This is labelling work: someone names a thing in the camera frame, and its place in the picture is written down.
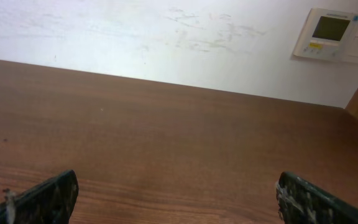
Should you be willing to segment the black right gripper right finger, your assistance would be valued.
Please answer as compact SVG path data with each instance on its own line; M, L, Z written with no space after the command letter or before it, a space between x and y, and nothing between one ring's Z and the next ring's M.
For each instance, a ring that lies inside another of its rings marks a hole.
M281 173L276 198L285 224L358 224L358 208L291 172Z

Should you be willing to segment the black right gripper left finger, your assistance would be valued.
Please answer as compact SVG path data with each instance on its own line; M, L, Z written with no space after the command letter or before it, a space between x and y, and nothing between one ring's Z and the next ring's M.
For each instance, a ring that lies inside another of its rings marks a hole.
M4 189L0 224L69 223L79 186L75 171L61 174L17 194Z

